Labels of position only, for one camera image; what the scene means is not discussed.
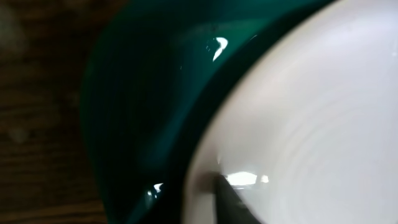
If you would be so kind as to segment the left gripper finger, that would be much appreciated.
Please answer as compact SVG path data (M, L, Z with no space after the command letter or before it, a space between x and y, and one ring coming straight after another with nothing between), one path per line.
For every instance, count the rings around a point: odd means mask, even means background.
M232 188L225 176L214 179L217 224L261 224Z

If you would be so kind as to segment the white plate with sauce streak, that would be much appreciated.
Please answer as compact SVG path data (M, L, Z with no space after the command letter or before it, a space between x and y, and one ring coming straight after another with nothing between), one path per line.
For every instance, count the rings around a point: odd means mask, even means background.
M261 223L397 222L397 1L337 1L263 55L203 135L183 223L214 179Z

